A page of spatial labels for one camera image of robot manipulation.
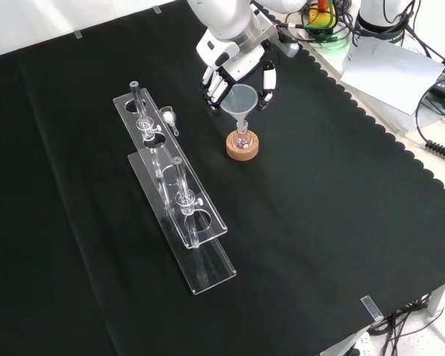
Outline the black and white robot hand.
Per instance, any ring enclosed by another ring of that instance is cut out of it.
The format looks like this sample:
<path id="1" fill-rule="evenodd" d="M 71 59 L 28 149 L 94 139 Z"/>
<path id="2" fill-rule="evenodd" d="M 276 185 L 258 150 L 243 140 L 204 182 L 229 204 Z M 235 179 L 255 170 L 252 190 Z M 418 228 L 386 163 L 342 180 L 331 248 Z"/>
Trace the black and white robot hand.
<path id="1" fill-rule="evenodd" d="M 210 31 L 206 31 L 197 45 L 197 53 L 206 64 L 200 85 L 208 105 L 218 109 L 234 85 L 243 83 L 262 68 L 263 89 L 257 93 L 257 110 L 265 109 L 277 84 L 275 65 L 268 58 L 270 47 L 271 41 L 267 39 L 244 53 L 236 42 L 216 39 Z"/>

